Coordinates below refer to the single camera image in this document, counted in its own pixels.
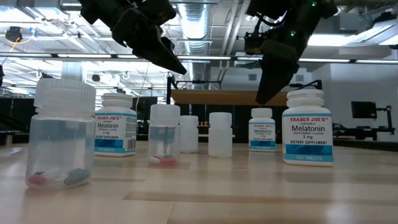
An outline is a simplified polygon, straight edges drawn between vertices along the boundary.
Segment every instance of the pill bottle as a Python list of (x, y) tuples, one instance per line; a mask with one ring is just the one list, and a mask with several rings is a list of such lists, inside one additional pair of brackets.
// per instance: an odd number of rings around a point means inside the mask
[(199, 142), (198, 117), (181, 116), (181, 152), (197, 153)]
[(333, 130), (330, 110), (323, 108), (323, 91), (297, 90), (287, 94), (283, 113), (285, 163), (333, 165)]
[(180, 107), (152, 105), (148, 140), (151, 165), (175, 165), (180, 157)]
[(95, 136), (94, 87), (71, 80), (37, 82), (30, 124), (25, 182), (28, 187), (59, 190), (91, 178)]
[(249, 121), (249, 148), (254, 152), (275, 152), (275, 121), (272, 109), (254, 108)]
[(209, 129), (209, 156), (232, 157), (232, 114), (211, 113)]
[(137, 113), (131, 109), (132, 96), (105, 93), (102, 109), (95, 113), (95, 154), (124, 157), (136, 153)]

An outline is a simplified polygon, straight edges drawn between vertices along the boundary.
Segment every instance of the wooden shelf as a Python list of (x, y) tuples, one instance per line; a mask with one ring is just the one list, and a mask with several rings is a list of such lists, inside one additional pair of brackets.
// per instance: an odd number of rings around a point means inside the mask
[[(256, 95), (257, 91), (172, 90), (172, 98), (178, 104), (260, 106)], [(279, 92), (264, 106), (286, 106), (286, 96), (287, 92)]]

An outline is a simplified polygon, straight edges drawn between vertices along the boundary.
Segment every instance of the wall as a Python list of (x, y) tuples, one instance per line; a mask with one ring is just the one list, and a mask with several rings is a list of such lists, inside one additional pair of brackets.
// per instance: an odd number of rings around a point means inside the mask
[[(352, 101), (374, 101), (379, 108), (392, 106), (392, 125), (398, 128), (398, 67), (396, 65), (324, 65), (313, 73), (323, 80), (325, 107), (333, 122), (347, 128), (387, 126), (387, 113), (377, 112), (377, 119), (353, 119)], [(380, 141), (398, 141), (396, 135), (379, 133)]]

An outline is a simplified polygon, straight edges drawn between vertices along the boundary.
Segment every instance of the product label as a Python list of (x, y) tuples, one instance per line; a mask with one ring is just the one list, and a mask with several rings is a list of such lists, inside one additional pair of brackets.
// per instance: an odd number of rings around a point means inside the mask
[(284, 159), (333, 162), (331, 114), (286, 114)]
[(96, 113), (95, 151), (136, 151), (137, 116), (124, 113)]
[(249, 143), (253, 150), (275, 150), (275, 123), (249, 123)]

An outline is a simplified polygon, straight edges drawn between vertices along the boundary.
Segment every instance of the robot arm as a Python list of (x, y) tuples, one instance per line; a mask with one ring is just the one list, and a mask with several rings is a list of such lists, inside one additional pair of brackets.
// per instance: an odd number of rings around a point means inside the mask
[(112, 31), (112, 38), (132, 53), (155, 65), (185, 74), (173, 53), (174, 44), (160, 26), (176, 16), (169, 0), (79, 0), (81, 15), (94, 24), (98, 19)]
[[(319, 20), (337, 12), (333, 0), (251, 0), (247, 14), (258, 17), (259, 22), (253, 33), (246, 33), (244, 50), (249, 55), (263, 55), (258, 103), (267, 103), (289, 84)], [(284, 14), (281, 22), (271, 23), (264, 19), (277, 20)], [(262, 22), (272, 28), (260, 33)]]

